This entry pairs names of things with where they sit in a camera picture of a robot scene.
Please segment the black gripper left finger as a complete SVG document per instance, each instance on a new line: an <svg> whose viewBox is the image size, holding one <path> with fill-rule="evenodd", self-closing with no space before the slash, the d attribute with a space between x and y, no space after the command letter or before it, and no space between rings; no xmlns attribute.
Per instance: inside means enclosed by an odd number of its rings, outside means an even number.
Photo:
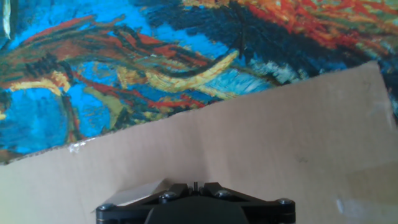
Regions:
<svg viewBox="0 0 398 224"><path fill-rule="evenodd" d="M196 191L196 184L152 182L122 190L95 209L96 224L145 223L157 206L188 196Z"/></svg>

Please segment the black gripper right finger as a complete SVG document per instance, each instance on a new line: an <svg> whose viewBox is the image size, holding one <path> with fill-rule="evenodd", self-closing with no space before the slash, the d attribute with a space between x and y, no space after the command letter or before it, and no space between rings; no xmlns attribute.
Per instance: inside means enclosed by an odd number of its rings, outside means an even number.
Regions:
<svg viewBox="0 0 398 224"><path fill-rule="evenodd" d="M273 201L262 200L221 186L218 182L196 183L196 194L224 200L237 205L247 218L248 223L295 223L295 202L289 198Z"/></svg>

